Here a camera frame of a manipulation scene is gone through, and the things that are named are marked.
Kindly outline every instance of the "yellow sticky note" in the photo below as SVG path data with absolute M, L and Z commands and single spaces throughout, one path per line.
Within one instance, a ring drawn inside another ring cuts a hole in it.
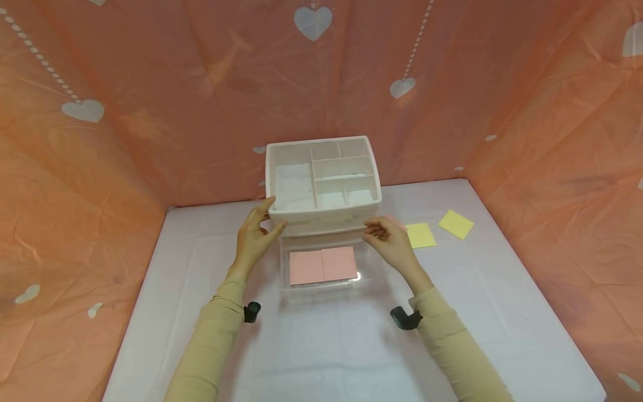
M 458 237 L 460 240 L 464 240 L 467 237 L 467 234 L 473 227 L 473 222 L 464 216 L 449 210 L 446 215 L 442 218 L 438 224 L 442 229 L 445 229 L 447 232 L 452 233 L 455 237 Z
M 422 248 L 437 246 L 433 238 L 433 233 L 431 233 L 431 229 L 429 229 L 429 225 L 426 223 L 407 224 L 406 229 L 408 230 L 408 238 L 411 240 L 411 247 Z

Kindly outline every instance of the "person's left hand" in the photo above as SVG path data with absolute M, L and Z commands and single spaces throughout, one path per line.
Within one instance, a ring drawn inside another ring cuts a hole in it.
M 267 198 L 260 206 L 253 208 L 246 221 L 241 225 L 237 234 L 237 256 L 228 271 L 228 278 L 248 279 L 257 261 L 263 257 L 273 241 L 277 240 L 284 231 L 288 224 L 286 221 L 279 222 L 272 232 L 259 226 L 262 221 L 268 219 L 268 208 L 275 202 L 275 199 L 275 196 Z

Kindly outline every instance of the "hand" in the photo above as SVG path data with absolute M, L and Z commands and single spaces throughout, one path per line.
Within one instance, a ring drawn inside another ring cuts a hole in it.
M 411 241 L 406 232 L 388 218 L 375 217 L 364 222 L 366 230 L 362 235 L 391 267 L 400 273 L 419 266 Z
M 250 211 L 250 214 L 241 225 L 237 234 L 237 256 L 235 262 L 228 271 L 228 277 L 248 279 L 248 276 L 255 267 L 255 264 L 264 256 L 270 245 L 277 240 L 284 231 L 287 222 L 281 221 L 268 232 L 259 226 L 261 222 L 268 219 L 268 208 L 275 202 L 276 197 L 270 197 Z
M 364 241 L 402 275 L 414 295 L 433 287 L 429 275 L 417 261 L 411 240 L 402 228 L 385 217 L 371 218 L 364 222 L 364 225 Z

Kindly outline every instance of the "white dot chain pattern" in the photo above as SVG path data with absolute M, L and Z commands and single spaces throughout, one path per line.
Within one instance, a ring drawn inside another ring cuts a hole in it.
M 404 77 L 402 78 L 402 81 L 406 80 L 406 77 L 408 76 L 408 72 L 411 69 L 411 64 L 413 64 L 413 60 L 415 58 L 415 52 L 417 51 L 417 47 L 420 46 L 420 39 L 422 39 L 422 35 L 424 34 L 424 28 L 426 27 L 426 21 L 429 18 L 429 15 L 431 15 L 431 9 L 433 8 L 433 2 L 434 0 L 429 0 L 429 6 L 426 8 L 426 12 L 424 13 L 424 19 L 422 20 L 422 26 L 420 26 L 420 32 L 417 34 L 417 38 L 415 39 L 415 44 L 413 45 L 413 50 L 411 51 L 411 56 L 408 59 L 408 64 L 406 65 L 406 70 L 404 71 Z
M 47 60 L 44 59 L 44 56 L 41 55 L 41 53 L 38 50 L 38 48 L 36 48 L 33 45 L 33 42 L 28 39 L 27 34 L 23 32 L 23 29 L 20 28 L 20 26 L 18 24 L 15 24 L 15 21 L 14 21 L 13 18 L 11 18 L 11 17 L 9 17 L 7 15 L 7 12 L 6 12 L 6 10 L 4 8 L 0 8 L 0 15 L 3 15 L 4 18 L 5 18 L 5 21 L 7 23 L 11 24 L 11 28 L 18 33 L 18 37 L 23 40 L 23 43 L 25 44 L 25 46 L 27 46 L 29 48 L 29 50 L 35 55 L 36 59 L 41 61 L 41 64 L 44 67 L 46 67 L 47 71 L 49 71 L 51 73 L 51 76 L 53 78 L 59 78 L 60 75 L 58 75 L 56 73 L 56 70 L 54 70 L 53 67 L 49 67 L 50 63 Z M 71 95 L 72 99 L 76 100 L 76 103 L 78 103 L 78 104 L 82 103 L 82 101 L 80 101 L 78 99 L 78 95 L 74 94 L 74 91 L 69 89 L 69 86 L 67 84 L 65 84 L 65 82 L 63 80 L 58 79 L 58 80 L 56 80 L 56 82 L 61 84 L 63 89 L 67 89 L 67 91 L 66 91 L 67 94 Z

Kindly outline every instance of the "orange fabric wall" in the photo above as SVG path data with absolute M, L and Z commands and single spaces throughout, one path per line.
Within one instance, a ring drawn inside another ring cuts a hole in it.
M 0 399 L 100 400 L 165 209 L 261 197 L 267 143 L 356 134 L 385 185 L 469 178 L 640 397 L 642 1 L 319 0 L 319 35 L 302 8 L 0 0 Z
M 60 112 L 64 89 L 0 24 L 0 400 L 98 401 L 166 206 L 107 121 Z
M 601 379 L 643 395 L 643 57 L 623 57 L 643 3 L 598 3 L 465 170 Z

